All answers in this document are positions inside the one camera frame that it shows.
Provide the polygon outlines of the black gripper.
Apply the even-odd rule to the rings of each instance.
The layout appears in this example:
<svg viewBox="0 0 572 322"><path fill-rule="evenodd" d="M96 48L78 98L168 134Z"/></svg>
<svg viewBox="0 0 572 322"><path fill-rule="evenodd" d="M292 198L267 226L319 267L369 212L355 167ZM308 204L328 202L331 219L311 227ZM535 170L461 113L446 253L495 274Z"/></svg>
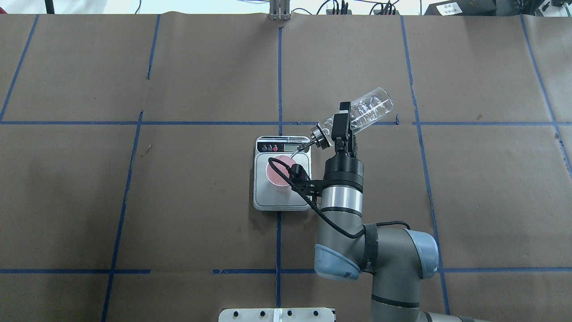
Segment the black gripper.
<svg viewBox="0 0 572 322"><path fill-rule="evenodd" d="M333 115L331 139L335 155L326 160L325 186L349 186L363 190L363 163L357 158L356 137L349 139L351 102L341 102L339 114Z"/></svg>

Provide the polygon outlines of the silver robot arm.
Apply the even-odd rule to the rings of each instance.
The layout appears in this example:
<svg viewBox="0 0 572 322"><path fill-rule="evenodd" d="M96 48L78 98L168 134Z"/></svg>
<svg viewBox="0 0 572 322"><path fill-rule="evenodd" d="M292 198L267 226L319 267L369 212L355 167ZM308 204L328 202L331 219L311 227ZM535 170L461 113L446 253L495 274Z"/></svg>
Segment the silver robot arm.
<svg viewBox="0 0 572 322"><path fill-rule="evenodd" d="M437 271L437 242L430 234L390 225L364 224L364 165L356 158L349 102L334 114L335 155L316 183L323 218L317 232L314 270L324 278L356 280L370 273L374 322L471 322L466 316L420 310L421 280Z"/></svg>

